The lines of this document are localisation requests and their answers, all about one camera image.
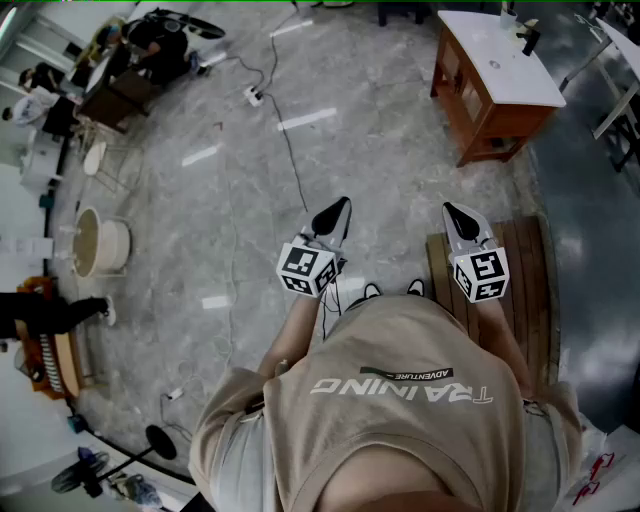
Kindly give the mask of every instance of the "wooden pallet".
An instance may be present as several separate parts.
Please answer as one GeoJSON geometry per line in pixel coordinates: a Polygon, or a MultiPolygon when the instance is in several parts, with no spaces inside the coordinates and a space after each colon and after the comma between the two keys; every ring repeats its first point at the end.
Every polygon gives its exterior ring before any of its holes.
{"type": "MultiPolygon", "coordinates": [[[[491,226],[498,244],[505,248],[511,279],[500,299],[507,321],[536,383],[549,384],[550,330],[549,285],[540,225],[536,217],[500,222],[491,226]]],[[[454,282],[444,233],[427,237],[427,256],[435,300],[481,344],[478,313],[454,282]]]]}

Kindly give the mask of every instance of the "power strip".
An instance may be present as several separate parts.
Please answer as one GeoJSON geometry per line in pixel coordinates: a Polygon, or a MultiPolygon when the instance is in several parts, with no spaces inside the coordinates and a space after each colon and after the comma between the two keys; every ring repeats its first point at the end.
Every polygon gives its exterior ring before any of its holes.
{"type": "Polygon", "coordinates": [[[251,105],[254,107],[259,107],[264,103],[264,98],[258,98],[256,96],[255,87],[249,87],[248,89],[245,89],[244,96],[249,100],[249,103],[251,103],[251,105]]]}

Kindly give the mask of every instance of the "table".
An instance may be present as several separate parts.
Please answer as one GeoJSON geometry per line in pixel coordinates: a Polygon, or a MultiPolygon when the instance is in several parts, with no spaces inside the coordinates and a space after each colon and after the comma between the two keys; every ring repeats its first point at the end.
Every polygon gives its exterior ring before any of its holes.
{"type": "Polygon", "coordinates": [[[636,46],[629,39],[627,39],[620,32],[618,32],[615,28],[606,24],[601,19],[596,18],[596,21],[598,22],[598,24],[600,25],[600,28],[602,28],[602,30],[604,30],[604,33],[605,33],[604,37],[602,38],[602,41],[600,42],[600,44],[598,44],[596,48],[594,48],[594,50],[589,54],[589,56],[582,63],[580,63],[573,71],[571,71],[571,73],[569,73],[565,77],[565,79],[562,81],[562,84],[560,84],[560,90],[564,91],[567,85],[569,84],[569,82],[573,80],[580,72],[582,72],[589,64],[591,64],[591,62],[596,60],[598,56],[611,43],[616,45],[618,50],[620,50],[622,57],[627,61],[627,63],[629,64],[629,67],[631,67],[631,70],[635,75],[635,80],[633,84],[631,84],[631,87],[629,87],[629,90],[625,94],[621,94],[618,88],[613,83],[613,80],[611,80],[611,77],[608,75],[608,73],[604,69],[604,66],[600,63],[600,71],[603,74],[605,80],[607,81],[607,84],[611,89],[611,92],[613,92],[618,102],[616,103],[615,107],[613,107],[613,110],[606,117],[606,119],[602,121],[602,123],[600,123],[600,126],[598,126],[593,131],[593,137],[595,139],[598,139],[604,133],[604,131],[611,125],[611,123],[613,123],[613,121],[615,121],[615,119],[620,114],[622,114],[623,111],[627,109],[627,106],[629,105],[631,98],[633,98],[633,95],[638,92],[638,89],[640,89],[640,81],[639,81],[640,80],[640,48],[638,48],[638,46],[636,46]]]}
{"type": "Polygon", "coordinates": [[[93,70],[78,113],[120,133],[119,125],[133,112],[148,116],[144,104],[151,98],[151,82],[128,67],[131,53],[120,45],[93,70]]]}
{"type": "Polygon", "coordinates": [[[431,96],[442,102],[462,156],[511,159],[566,102],[540,59],[500,28],[500,16],[439,11],[443,21],[431,96]]]}

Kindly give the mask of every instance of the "white chair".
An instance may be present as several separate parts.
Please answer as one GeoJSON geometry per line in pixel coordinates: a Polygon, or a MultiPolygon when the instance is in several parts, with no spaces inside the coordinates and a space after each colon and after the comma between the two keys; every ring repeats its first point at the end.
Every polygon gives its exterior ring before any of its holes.
{"type": "Polygon", "coordinates": [[[91,146],[91,149],[87,152],[87,155],[84,157],[83,169],[84,173],[87,176],[90,176],[100,182],[105,188],[113,192],[114,194],[118,191],[118,185],[122,188],[131,191],[130,187],[127,187],[122,181],[119,180],[120,175],[120,167],[124,163],[127,155],[131,150],[141,151],[140,148],[132,147],[132,146],[115,146],[107,144],[104,141],[96,141],[91,146]],[[107,172],[105,167],[105,160],[107,160],[107,155],[112,153],[122,153],[122,161],[119,164],[118,169],[112,172],[107,172]],[[108,181],[110,183],[115,184],[114,187],[107,184],[103,179],[100,179],[99,175],[103,177],[109,178],[108,181]]]}

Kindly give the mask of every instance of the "gray tile floor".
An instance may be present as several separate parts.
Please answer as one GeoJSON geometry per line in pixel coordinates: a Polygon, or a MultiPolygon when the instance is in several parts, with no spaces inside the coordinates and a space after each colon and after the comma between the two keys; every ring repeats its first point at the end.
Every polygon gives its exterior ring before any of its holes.
{"type": "MultiPolygon", "coordinates": [[[[269,34],[292,12],[289,4],[221,3],[202,4],[194,15],[224,27],[229,55],[267,72],[269,34]]],[[[289,136],[309,208],[340,195],[353,201],[343,308],[366,282],[398,292],[415,277],[429,279],[424,243],[443,230],[446,200],[490,221],[540,210],[527,152],[508,164],[455,167],[446,116],[429,98],[434,17],[417,26],[394,16],[380,28],[374,5],[309,16],[312,26],[275,38],[279,63],[269,92],[284,119],[337,110],[289,136]]],[[[294,23],[296,16],[287,22],[294,23]]],[[[131,152],[121,169],[132,193],[86,180],[79,159],[69,157],[53,214],[56,248],[69,244],[56,227],[73,222],[77,201],[128,218],[133,236],[125,278],[76,281],[68,262],[54,264],[68,298],[114,297],[115,327],[91,321],[79,329],[103,385],[83,391],[78,408],[132,451],[144,445],[144,426],[160,421],[160,395],[180,386],[185,395],[166,404],[165,416],[192,429],[225,364],[255,368],[293,300],[274,267],[304,211],[273,105],[265,98],[253,108],[243,97],[257,80],[225,61],[208,77],[173,84],[120,140],[143,150],[142,164],[131,152]],[[181,165],[212,145],[215,155],[181,165]],[[207,297],[226,297],[232,307],[205,310],[207,297]]],[[[327,326],[334,320],[329,314],[327,326]]],[[[316,339],[320,333],[318,325],[316,339]]],[[[188,445],[172,437],[179,457],[160,462],[186,473],[188,445]]]]}
{"type": "MultiPolygon", "coordinates": [[[[580,4],[518,6],[540,19],[536,48],[556,83],[597,45],[580,4]]],[[[613,13],[607,21],[622,33],[613,13]]],[[[605,66],[621,87],[633,78],[618,57],[605,66]]],[[[617,174],[622,152],[607,132],[591,134],[615,100],[595,66],[565,90],[567,107],[529,145],[551,227],[557,263],[562,357],[560,376],[576,386],[580,410],[610,432],[629,414],[640,363],[640,279],[629,267],[640,250],[640,167],[633,158],[617,174]]]]}

